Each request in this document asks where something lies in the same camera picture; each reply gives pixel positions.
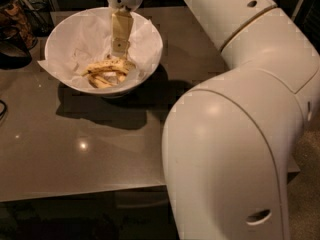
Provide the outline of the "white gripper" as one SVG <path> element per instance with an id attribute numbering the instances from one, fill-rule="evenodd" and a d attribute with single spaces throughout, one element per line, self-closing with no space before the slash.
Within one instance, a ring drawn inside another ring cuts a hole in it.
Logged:
<path id="1" fill-rule="evenodd" d="M 107 0 L 113 9 L 135 11 L 143 0 Z M 127 57 L 130 47 L 130 34 L 133 27 L 133 17 L 130 12 L 117 10 L 112 13 L 112 53 L 118 57 Z"/>

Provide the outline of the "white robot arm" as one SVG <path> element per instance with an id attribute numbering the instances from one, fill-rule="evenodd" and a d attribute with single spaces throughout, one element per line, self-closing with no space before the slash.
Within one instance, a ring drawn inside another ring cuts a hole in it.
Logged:
<path id="1" fill-rule="evenodd" d="M 184 0 L 228 72 L 187 91 L 162 137 L 180 240 L 290 240 L 287 165 L 319 108 L 319 55 L 272 0 Z"/>

